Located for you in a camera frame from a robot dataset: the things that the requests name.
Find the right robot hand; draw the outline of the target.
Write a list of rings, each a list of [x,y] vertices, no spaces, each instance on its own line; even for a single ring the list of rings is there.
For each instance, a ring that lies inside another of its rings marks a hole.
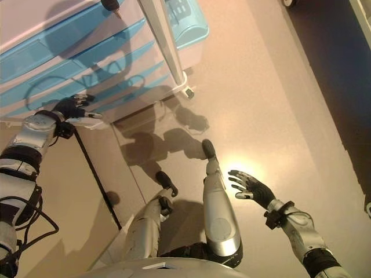
[[[275,199],[272,190],[252,175],[239,170],[230,170],[228,179],[233,182],[231,185],[238,192],[237,199],[254,200],[262,208],[268,210],[268,205]]]

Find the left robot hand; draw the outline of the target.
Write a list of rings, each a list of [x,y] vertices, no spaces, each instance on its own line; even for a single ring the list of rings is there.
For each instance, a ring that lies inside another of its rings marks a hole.
[[[60,100],[52,109],[52,112],[63,116],[64,120],[70,118],[92,118],[101,119],[100,113],[89,112],[84,108],[94,101],[95,97],[89,94],[75,94]]]

